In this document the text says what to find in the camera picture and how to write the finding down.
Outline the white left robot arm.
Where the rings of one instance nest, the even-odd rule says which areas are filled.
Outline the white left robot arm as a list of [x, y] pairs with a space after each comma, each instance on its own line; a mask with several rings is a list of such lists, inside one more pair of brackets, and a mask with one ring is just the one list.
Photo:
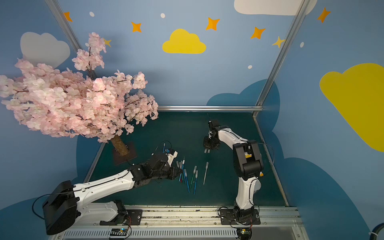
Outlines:
[[118, 192], [145, 186], [151, 180], [178, 178], [182, 171], [173, 165], [177, 155], [178, 152], [171, 149], [152, 154], [148, 161], [103, 179], [76, 185], [71, 181], [60, 183], [42, 205], [47, 235], [59, 234], [77, 222], [112, 222], [123, 211], [117, 201], [108, 203], [104, 209], [91, 208], [90, 204]]

